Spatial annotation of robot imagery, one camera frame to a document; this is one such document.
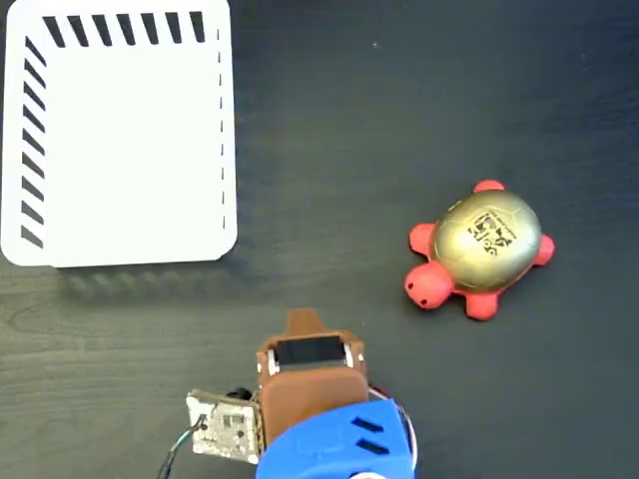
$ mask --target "red turtle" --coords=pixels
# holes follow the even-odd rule
[[[493,317],[499,295],[534,265],[547,264],[555,250],[534,211],[495,180],[477,184],[437,223],[414,227],[409,244],[428,260],[404,280],[412,301],[435,309],[460,294],[466,314],[477,320]]]

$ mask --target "white tray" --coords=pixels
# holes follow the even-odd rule
[[[229,251],[231,53],[225,0],[17,0],[3,112],[7,258],[69,267]]]

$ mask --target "dark wooden table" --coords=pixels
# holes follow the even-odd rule
[[[185,394],[253,386],[259,343],[314,306],[407,406],[419,477],[638,477],[637,2],[232,7],[238,245],[207,264],[2,259],[0,476],[155,477]],[[556,258],[492,322],[421,312],[407,231],[486,177],[531,203]],[[175,467],[253,474],[188,449]]]

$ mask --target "wire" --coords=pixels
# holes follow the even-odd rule
[[[178,451],[180,450],[180,447],[182,447],[185,442],[191,439],[196,431],[203,428],[203,424],[206,418],[206,414],[202,414],[200,417],[198,417],[198,420],[195,422],[195,424],[184,431],[173,444],[173,446],[171,446],[167,457],[160,467],[160,471],[158,471],[158,479],[169,479],[169,476],[171,476],[171,468],[173,467],[173,462],[176,460],[176,456],[178,454]]]
[[[381,389],[373,386],[372,384],[368,385],[368,392],[378,399],[393,399],[392,396],[383,392]],[[398,404],[396,401],[395,403],[397,404],[397,409],[399,409],[399,412],[401,413],[401,416],[403,417],[403,420],[406,423],[406,429],[408,432],[408,441],[410,443],[410,452],[412,454],[412,470],[414,471],[415,468],[417,467],[417,457],[419,453],[418,451],[419,447],[417,445],[417,435],[415,434],[415,428],[413,427],[412,421],[410,420],[410,416],[408,415],[406,410],[403,408],[403,406]]]

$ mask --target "blue robot part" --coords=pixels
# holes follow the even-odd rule
[[[406,430],[392,399],[333,409],[284,432],[266,450],[256,479],[347,479],[372,472],[413,479]]]

